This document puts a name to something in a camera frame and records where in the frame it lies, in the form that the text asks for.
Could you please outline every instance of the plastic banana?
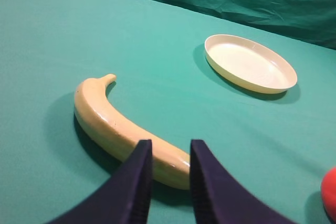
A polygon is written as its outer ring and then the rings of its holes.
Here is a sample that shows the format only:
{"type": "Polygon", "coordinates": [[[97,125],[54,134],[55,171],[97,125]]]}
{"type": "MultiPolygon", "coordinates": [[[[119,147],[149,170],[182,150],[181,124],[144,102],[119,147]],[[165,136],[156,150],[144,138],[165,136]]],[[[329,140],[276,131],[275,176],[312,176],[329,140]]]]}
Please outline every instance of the plastic banana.
{"type": "Polygon", "coordinates": [[[189,189],[190,156],[176,146],[137,126],[117,111],[106,97],[116,76],[89,78],[75,92],[75,116],[84,131],[120,161],[131,154],[139,140],[153,144],[154,179],[178,189],[189,189]]]}

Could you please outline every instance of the table surface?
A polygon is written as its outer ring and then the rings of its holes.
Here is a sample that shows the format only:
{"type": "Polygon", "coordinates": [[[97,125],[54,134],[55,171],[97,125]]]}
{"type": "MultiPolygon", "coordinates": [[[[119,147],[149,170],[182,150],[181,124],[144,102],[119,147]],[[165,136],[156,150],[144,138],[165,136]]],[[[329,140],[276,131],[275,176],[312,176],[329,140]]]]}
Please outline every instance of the table surface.
{"type": "MultiPolygon", "coordinates": [[[[204,139],[251,193],[298,223],[324,224],[336,165],[336,51],[150,0],[0,0],[0,223],[43,223],[105,182],[119,162],[73,117],[84,79],[118,76],[108,99],[189,152],[204,139]],[[254,94],[207,64],[204,40],[259,42],[295,68],[281,95],[254,94]]],[[[148,223],[195,223],[187,191],[155,183],[148,223]]]]}

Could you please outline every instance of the banana stem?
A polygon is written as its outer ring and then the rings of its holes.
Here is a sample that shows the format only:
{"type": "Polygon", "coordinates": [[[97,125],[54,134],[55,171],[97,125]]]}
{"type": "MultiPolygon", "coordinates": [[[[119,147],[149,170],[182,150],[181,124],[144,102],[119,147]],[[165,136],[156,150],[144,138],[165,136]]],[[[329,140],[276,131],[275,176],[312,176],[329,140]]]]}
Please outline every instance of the banana stem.
{"type": "Polygon", "coordinates": [[[99,80],[105,85],[105,88],[107,88],[107,86],[114,82],[116,78],[116,75],[109,73],[106,76],[99,78],[99,80]]]}

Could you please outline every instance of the yellow banana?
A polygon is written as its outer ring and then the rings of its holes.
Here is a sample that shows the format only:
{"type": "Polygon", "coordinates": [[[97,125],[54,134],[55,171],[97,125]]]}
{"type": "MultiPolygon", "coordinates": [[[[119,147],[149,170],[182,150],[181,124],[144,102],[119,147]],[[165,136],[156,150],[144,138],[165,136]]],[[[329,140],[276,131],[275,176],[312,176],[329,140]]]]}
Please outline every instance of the yellow banana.
{"type": "Polygon", "coordinates": [[[106,88],[116,76],[89,78],[75,93],[75,116],[84,131],[106,152],[120,161],[131,154],[139,140],[153,144],[154,179],[178,189],[189,189],[190,156],[174,145],[137,126],[107,100],[106,88]]]}

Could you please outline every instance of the oval plate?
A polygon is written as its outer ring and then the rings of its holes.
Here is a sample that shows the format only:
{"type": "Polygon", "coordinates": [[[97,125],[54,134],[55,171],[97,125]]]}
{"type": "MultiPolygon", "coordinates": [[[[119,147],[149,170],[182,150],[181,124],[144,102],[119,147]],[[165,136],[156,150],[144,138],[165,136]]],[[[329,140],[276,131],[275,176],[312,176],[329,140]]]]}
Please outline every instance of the oval plate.
{"type": "Polygon", "coordinates": [[[245,38],[218,34],[205,40],[206,59],[225,79],[259,93],[282,93],[298,81],[293,67],[269,48],[245,38]]]}

